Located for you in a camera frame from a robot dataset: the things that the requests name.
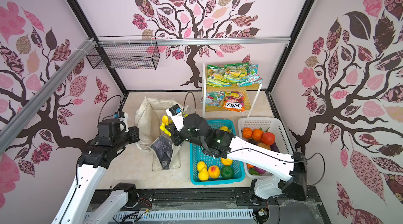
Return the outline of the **yellow banana bunch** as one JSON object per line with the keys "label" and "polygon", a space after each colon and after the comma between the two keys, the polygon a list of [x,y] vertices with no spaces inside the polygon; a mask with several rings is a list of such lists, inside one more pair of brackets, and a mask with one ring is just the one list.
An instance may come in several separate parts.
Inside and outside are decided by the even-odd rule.
{"label": "yellow banana bunch", "polygon": [[169,126],[170,123],[173,123],[173,121],[170,120],[168,116],[164,115],[162,117],[162,124],[160,126],[160,130],[163,131],[169,137],[171,137],[171,132],[166,127]]}

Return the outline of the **beige canvas tote bag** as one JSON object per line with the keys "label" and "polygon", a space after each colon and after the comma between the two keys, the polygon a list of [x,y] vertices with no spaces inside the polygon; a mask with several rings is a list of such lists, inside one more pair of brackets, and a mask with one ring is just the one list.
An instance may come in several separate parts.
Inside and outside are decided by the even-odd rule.
{"label": "beige canvas tote bag", "polygon": [[137,148],[152,155],[152,171],[178,169],[181,167],[179,151],[171,138],[160,129],[166,110],[177,105],[174,100],[158,100],[145,97],[137,110],[134,124],[139,129]]}

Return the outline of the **small yellow lemon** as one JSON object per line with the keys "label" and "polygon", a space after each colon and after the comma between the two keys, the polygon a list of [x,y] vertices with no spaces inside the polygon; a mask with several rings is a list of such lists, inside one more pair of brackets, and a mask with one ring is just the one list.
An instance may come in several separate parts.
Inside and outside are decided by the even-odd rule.
{"label": "small yellow lemon", "polygon": [[197,163],[197,171],[202,171],[203,169],[207,169],[207,165],[204,161],[200,161]]}

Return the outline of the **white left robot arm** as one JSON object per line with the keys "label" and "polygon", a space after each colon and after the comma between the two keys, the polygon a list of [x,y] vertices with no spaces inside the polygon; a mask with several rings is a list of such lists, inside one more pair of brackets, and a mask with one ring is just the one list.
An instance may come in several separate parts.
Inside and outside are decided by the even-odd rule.
{"label": "white left robot arm", "polygon": [[53,224],[82,224],[90,202],[111,162],[129,144],[140,140],[139,129],[127,119],[106,119],[97,125],[98,133],[76,164],[75,178]]}

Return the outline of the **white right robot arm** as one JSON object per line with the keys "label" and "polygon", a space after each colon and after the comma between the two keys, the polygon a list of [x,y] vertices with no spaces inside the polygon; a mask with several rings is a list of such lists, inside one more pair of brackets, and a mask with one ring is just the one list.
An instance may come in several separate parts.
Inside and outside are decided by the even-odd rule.
{"label": "white right robot arm", "polygon": [[255,198],[285,195],[298,201],[307,199],[307,159],[302,153],[283,154],[261,148],[232,133],[212,128],[196,113],[183,116],[167,111],[160,129],[175,145],[189,142],[199,146],[205,155],[244,162],[271,173],[271,177],[251,184]]}

